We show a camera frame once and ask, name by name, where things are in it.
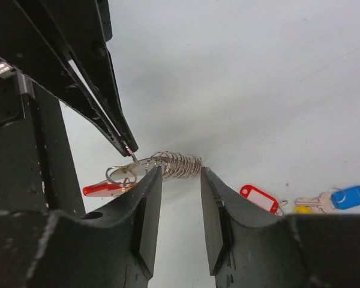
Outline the red key tag with key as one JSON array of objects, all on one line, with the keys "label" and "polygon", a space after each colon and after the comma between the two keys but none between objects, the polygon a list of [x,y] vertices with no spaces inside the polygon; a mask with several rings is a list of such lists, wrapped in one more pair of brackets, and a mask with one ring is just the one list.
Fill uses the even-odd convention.
[{"label": "red key tag with key", "polygon": [[239,193],[242,197],[274,215],[285,214],[284,206],[288,204],[287,200],[279,201],[274,196],[250,184],[242,186]]}]

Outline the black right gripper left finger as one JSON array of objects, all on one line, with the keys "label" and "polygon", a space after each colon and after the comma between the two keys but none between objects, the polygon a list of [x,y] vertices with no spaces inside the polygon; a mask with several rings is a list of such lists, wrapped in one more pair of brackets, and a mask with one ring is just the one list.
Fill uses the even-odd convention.
[{"label": "black right gripper left finger", "polygon": [[81,219],[0,211],[0,287],[146,287],[153,276],[161,167]]}]

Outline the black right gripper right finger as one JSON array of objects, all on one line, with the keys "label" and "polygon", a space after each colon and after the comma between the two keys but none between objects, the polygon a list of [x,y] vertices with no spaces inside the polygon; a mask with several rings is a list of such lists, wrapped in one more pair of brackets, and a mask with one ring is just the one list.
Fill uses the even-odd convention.
[{"label": "black right gripper right finger", "polygon": [[360,287],[360,214],[271,214],[200,174],[209,271],[217,287]]}]

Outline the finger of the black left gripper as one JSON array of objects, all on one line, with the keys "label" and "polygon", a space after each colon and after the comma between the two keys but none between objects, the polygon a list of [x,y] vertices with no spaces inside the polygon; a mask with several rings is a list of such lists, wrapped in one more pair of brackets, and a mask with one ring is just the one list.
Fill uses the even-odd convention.
[{"label": "finger of the black left gripper", "polygon": [[100,4],[107,1],[41,1],[67,44],[81,75],[115,131],[121,151],[136,151],[138,145],[122,112],[113,70],[106,46]]}]

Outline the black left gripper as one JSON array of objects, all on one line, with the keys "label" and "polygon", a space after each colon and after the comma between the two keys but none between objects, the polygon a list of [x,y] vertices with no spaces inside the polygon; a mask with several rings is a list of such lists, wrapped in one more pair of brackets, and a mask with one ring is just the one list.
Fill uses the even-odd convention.
[{"label": "black left gripper", "polygon": [[[109,2],[99,9],[107,43]],[[0,60],[0,210],[85,213],[57,99],[121,155],[132,151],[120,150],[115,129],[41,1],[0,1]]]}]

